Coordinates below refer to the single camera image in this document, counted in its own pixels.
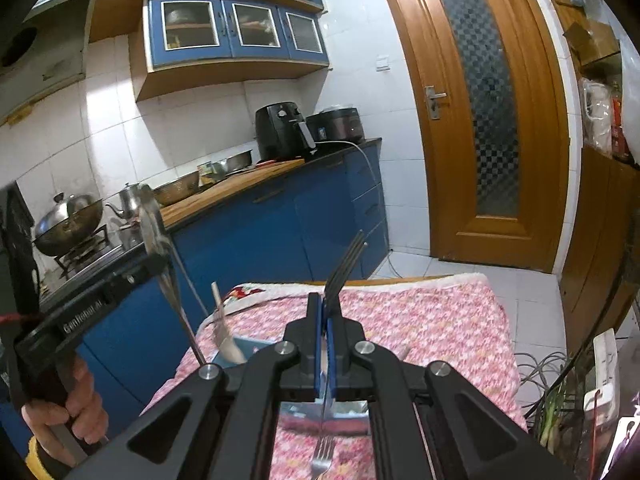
metal bolt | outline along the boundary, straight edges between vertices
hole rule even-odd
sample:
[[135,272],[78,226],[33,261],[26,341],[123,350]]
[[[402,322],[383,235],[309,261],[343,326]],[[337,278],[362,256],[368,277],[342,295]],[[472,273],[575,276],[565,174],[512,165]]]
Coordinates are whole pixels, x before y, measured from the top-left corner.
[[358,341],[355,349],[358,354],[366,355],[373,352],[376,346],[371,341]]
[[215,379],[219,373],[220,370],[218,369],[218,367],[211,364],[204,365],[203,367],[200,367],[200,370],[198,370],[198,375],[206,381]]
[[296,349],[296,345],[291,341],[280,341],[276,343],[275,350],[276,353],[280,355],[287,355],[292,353]]
[[449,366],[449,363],[444,361],[434,361],[429,366],[429,370],[431,370],[431,373],[437,377],[446,377],[451,372],[451,366]]

white power strip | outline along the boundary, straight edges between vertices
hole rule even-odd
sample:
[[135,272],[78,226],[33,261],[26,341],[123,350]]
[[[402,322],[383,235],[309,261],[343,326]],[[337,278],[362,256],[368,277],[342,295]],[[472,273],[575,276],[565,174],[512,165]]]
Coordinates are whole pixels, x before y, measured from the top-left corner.
[[612,328],[593,338],[595,354],[596,388],[584,396],[584,415],[590,419],[594,415],[594,398],[598,395],[596,426],[607,424],[618,418],[620,388],[618,377],[618,348],[616,334]]

cardboard box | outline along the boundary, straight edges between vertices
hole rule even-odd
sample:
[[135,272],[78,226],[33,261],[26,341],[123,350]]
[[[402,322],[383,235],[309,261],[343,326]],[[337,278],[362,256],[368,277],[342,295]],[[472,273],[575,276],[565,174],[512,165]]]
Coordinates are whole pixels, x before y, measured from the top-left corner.
[[574,22],[564,32],[569,46],[578,53],[581,65],[620,52],[620,44],[609,25],[595,20],[587,23],[589,30]]

drawer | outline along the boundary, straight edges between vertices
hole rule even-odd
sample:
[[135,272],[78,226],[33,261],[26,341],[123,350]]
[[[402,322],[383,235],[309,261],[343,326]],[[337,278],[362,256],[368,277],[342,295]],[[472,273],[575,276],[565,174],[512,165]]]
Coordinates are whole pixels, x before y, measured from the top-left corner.
[[386,234],[386,222],[382,221],[367,237],[367,247],[365,247],[360,259],[363,279],[366,280],[372,275],[388,252],[389,243]]
[[368,146],[364,148],[364,153],[369,159],[371,169],[373,170],[374,179],[372,179],[371,172],[367,161],[364,159],[359,151],[348,153],[344,160],[347,165],[347,181],[349,184],[349,192],[351,198],[357,198],[375,185],[380,183],[380,162],[378,160],[378,147]]
[[369,189],[364,195],[353,201],[356,228],[368,235],[383,221],[385,203],[382,200],[382,184]]

human hand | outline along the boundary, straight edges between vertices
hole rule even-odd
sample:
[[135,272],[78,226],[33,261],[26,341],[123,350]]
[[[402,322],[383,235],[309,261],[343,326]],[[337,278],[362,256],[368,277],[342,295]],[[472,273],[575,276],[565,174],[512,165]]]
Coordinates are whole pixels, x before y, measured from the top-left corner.
[[102,398],[94,391],[94,375],[84,360],[76,356],[73,377],[76,387],[66,398],[65,406],[33,399],[22,407],[22,418],[49,456],[69,466],[76,461],[50,430],[50,426],[65,424],[76,418],[73,434],[88,444],[95,444],[107,432],[109,415],[102,408]]

